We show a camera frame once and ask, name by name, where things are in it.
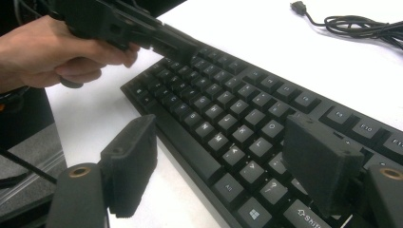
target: brass insert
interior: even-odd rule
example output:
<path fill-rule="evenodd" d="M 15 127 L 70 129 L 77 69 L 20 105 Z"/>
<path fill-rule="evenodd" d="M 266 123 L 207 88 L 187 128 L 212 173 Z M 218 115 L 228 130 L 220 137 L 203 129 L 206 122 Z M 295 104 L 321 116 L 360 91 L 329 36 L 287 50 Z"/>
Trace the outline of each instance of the brass insert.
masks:
<path fill-rule="evenodd" d="M 381 168 L 379 169 L 379 172 L 381 172 L 381 174 L 383 174 L 387 178 L 403 181 L 403 173 L 398 170 L 392 168 Z"/>
<path fill-rule="evenodd" d="M 71 178 L 81 178 L 91 171 L 88 167 L 78 167 L 74 170 L 71 170 L 68 174 Z"/>

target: black keyboard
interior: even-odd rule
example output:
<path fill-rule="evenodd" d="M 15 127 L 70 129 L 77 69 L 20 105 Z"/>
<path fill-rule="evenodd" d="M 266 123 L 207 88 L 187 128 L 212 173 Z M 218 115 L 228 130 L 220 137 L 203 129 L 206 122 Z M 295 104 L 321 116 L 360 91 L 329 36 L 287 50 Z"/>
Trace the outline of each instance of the black keyboard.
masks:
<path fill-rule="evenodd" d="M 306 115 L 363 153 L 364 169 L 403 164 L 403 132 L 205 46 L 189 66 L 161 59 L 122 86 L 231 227 L 340 227 L 324 218 L 281 160 L 289 115 Z"/>

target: person's hand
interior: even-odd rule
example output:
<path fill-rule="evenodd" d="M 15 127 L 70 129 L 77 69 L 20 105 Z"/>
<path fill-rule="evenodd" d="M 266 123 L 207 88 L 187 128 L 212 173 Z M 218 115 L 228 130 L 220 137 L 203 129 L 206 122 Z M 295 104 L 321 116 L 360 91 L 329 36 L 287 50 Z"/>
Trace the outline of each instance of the person's hand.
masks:
<path fill-rule="evenodd" d="M 44 16 L 0 37 L 0 93 L 53 86 L 60 77 L 87 83 L 106 65 L 131 67 L 138 50 L 134 44 L 123 52 L 107 42 L 77 38 L 64 22 Z"/>

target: white table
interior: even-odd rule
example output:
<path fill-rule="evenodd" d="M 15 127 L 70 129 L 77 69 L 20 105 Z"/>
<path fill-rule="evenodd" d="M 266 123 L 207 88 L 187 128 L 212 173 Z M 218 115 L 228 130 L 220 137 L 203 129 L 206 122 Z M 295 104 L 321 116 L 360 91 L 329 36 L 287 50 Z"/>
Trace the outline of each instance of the white table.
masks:
<path fill-rule="evenodd" d="M 403 20 L 399 0 L 306 0 L 322 22 L 331 15 Z M 352 41 L 311 26 L 283 0 L 188 0 L 163 22 L 385 124 L 403 130 L 403 51 L 377 41 Z M 67 165 L 97 162 L 100 152 L 139 113 L 120 86 L 162 57 L 142 49 L 136 64 L 108 66 L 80 89 L 47 88 Z M 159 162 L 142 203 L 111 227 L 225 227 L 196 185 L 159 143 Z"/>

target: black cable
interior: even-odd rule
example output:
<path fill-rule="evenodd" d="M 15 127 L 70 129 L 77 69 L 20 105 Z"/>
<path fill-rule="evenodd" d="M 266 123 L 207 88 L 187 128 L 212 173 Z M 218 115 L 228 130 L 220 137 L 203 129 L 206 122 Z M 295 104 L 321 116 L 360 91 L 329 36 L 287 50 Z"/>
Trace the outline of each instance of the black cable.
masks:
<path fill-rule="evenodd" d="M 403 21 L 389 24 L 381 23 L 362 16 L 329 16 L 323 24 L 316 23 L 307 12 L 306 6 L 297 1 L 291 9 L 301 16 L 308 17 L 317 27 L 325 27 L 333 34 L 355 39 L 380 39 L 396 48 L 403 49 Z"/>
<path fill-rule="evenodd" d="M 12 154 L 11 152 L 9 152 L 6 149 L 0 148 L 0 155 L 5 157 L 6 159 L 9 159 L 21 166 L 23 166 L 24 168 L 28 169 L 29 171 L 32 171 L 33 173 L 37 174 L 39 177 L 56 184 L 57 180 L 55 178 L 53 178 L 51 175 L 45 173 L 44 171 L 40 170 L 39 168 L 35 167 L 34 165 L 18 158 L 17 156 L 15 156 L 14 154 Z"/>

